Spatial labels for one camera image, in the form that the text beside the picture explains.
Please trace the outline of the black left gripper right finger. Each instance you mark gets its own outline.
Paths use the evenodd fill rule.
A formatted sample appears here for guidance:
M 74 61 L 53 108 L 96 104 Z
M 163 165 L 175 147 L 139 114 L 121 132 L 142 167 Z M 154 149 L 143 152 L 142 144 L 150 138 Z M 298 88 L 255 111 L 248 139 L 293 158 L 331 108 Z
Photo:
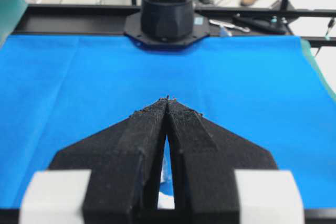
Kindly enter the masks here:
M 166 116 L 175 205 L 191 223 L 304 223 L 295 179 L 268 150 L 177 101 Z

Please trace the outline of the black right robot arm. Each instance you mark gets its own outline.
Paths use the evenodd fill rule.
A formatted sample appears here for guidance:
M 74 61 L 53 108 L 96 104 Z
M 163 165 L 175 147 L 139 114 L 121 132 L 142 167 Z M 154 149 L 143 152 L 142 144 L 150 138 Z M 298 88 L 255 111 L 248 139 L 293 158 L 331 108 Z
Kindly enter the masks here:
M 153 49 L 183 49 L 210 35 L 208 19 L 194 0 L 141 0 L 140 11 L 125 20 L 124 34 Z

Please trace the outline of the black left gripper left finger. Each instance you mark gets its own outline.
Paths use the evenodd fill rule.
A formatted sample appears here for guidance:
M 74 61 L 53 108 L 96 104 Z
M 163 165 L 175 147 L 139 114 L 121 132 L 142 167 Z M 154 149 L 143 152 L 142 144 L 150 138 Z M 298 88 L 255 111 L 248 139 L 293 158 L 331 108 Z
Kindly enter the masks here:
M 21 223 L 132 223 L 139 209 L 155 208 L 167 102 L 59 150 L 33 175 Z

